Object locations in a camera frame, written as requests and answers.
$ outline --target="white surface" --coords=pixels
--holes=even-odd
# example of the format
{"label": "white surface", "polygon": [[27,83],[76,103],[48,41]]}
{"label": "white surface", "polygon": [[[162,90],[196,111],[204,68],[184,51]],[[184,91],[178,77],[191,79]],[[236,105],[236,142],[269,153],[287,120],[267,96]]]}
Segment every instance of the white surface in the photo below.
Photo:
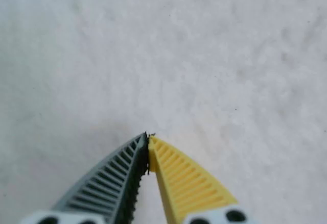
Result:
{"label": "white surface", "polygon": [[[147,130],[260,223],[326,223],[327,0],[0,0],[0,223]],[[165,223],[154,176],[134,223]]]}

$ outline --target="black hole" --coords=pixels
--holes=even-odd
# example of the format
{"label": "black hole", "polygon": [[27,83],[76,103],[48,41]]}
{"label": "black hole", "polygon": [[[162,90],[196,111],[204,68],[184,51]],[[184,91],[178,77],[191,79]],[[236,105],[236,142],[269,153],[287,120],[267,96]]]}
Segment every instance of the black hole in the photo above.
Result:
{"label": "black hole", "polygon": [[97,223],[93,220],[85,220],[85,221],[81,222],[80,224],[97,224]]}
{"label": "black hole", "polygon": [[203,218],[196,218],[196,219],[192,219],[190,224],[210,224],[210,222]]}
{"label": "black hole", "polygon": [[58,223],[58,218],[54,216],[48,216],[41,220],[38,224],[57,224]]}
{"label": "black hole", "polygon": [[242,222],[246,220],[245,215],[239,210],[228,211],[226,217],[230,222]]}

